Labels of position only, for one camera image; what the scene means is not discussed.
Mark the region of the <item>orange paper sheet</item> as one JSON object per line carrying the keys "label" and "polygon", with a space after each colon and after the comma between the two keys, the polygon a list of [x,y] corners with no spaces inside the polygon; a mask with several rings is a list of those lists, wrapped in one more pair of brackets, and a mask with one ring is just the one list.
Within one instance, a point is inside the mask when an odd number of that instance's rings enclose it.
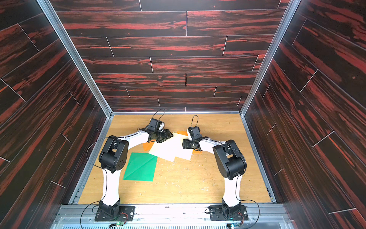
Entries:
{"label": "orange paper sheet", "polygon": [[151,148],[154,145],[154,143],[155,143],[155,141],[143,143],[143,150],[145,152],[151,150]]}
{"label": "orange paper sheet", "polygon": [[[177,133],[180,134],[180,135],[184,135],[184,136],[188,137],[188,133],[186,131],[178,131]],[[197,150],[193,150],[192,154],[202,154],[202,152],[197,151]]]}

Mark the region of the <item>right orange paper sheet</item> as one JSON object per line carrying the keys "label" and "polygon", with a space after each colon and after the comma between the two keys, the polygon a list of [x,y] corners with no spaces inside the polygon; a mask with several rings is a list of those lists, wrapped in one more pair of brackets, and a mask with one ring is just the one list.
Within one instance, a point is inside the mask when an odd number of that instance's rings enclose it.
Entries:
{"label": "right orange paper sheet", "polygon": [[[180,134],[180,135],[184,135],[184,136],[188,137],[188,133],[186,131],[178,131],[177,133]],[[192,154],[202,154],[202,152],[197,151],[197,150],[193,150]]]}

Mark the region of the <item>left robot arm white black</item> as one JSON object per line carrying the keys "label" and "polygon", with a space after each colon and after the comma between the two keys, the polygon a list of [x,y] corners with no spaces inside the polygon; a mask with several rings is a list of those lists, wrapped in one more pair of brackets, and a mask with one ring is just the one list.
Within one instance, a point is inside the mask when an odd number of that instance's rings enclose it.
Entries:
{"label": "left robot arm white black", "polygon": [[119,181],[121,169],[127,161],[128,150],[151,140],[162,143],[173,137],[168,129],[161,131],[139,130],[127,136],[108,137],[99,155],[101,168],[104,170],[104,192],[95,217],[96,221],[117,220],[121,215]]}

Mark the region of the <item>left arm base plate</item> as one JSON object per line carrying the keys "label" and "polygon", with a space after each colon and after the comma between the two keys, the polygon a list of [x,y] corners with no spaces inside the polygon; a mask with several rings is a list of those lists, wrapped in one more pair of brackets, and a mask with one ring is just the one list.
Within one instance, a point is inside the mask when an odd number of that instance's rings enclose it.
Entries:
{"label": "left arm base plate", "polygon": [[112,210],[111,215],[107,211],[98,208],[94,221],[133,221],[135,206],[120,205]]}

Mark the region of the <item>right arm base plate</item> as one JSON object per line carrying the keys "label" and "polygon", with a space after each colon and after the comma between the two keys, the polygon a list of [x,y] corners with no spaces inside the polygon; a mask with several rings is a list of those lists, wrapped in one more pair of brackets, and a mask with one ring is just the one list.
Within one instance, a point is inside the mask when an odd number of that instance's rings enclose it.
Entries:
{"label": "right arm base plate", "polygon": [[248,220],[246,207],[238,204],[234,207],[227,207],[226,205],[211,205],[206,214],[210,215],[211,221],[225,221],[225,220]]}

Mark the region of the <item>front aluminium frame rail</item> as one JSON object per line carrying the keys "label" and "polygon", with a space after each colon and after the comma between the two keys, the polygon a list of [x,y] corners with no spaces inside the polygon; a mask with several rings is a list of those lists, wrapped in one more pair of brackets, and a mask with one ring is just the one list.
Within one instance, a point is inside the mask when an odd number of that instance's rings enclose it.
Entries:
{"label": "front aluminium frame rail", "polygon": [[243,204],[248,220],[211,221],[209,204],[135,204],[133,221],[94,221],[97,206],[63,205],[53,229],[294,229],[282,204]]}

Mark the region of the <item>left orange paper sheet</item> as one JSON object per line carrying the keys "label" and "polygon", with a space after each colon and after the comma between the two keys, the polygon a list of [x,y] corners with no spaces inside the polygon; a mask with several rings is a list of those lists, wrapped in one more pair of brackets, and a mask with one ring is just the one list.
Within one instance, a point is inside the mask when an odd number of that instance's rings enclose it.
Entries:
{"label": "left orange paper sheet", "polygon": [[143,143],[143,150],[145,152],[151,150],[151,148],[154,145],[154,143],[155,143],[155,141]]}

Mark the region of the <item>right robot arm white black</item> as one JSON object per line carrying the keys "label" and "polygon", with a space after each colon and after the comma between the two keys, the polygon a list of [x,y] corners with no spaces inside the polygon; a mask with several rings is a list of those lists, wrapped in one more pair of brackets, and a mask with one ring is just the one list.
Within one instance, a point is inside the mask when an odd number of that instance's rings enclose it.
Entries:
{"label": "right robot arm white black", "polygon": [[215,156],[221,175],[225,178],[225,191],[222,198],[222,211],[226,218],[237,216],[242,209],[240,200],[240,182],[246,171],[247,163],[237,144],[233,140],[226,142],[210,138],[200,140],[184,139],[183,149],[207,151]]}

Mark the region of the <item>pale yellow paper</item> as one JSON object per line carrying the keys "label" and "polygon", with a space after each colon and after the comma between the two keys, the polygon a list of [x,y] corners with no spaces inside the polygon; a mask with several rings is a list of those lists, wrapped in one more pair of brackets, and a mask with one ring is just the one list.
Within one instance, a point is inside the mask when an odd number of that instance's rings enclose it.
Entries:
{"label": "pale yellow paper", "polygon": [[176,157],[185,160],[191,160],[193,149],[183,149],[182,143],[184,139],[188,139],[188,136],[173,133],[173,150]]}
{"label": "pale yellow paper", "polygon": [[149,154],[174,162],[176,156],[173,150],[173,137],[163,143],[155,142]]}

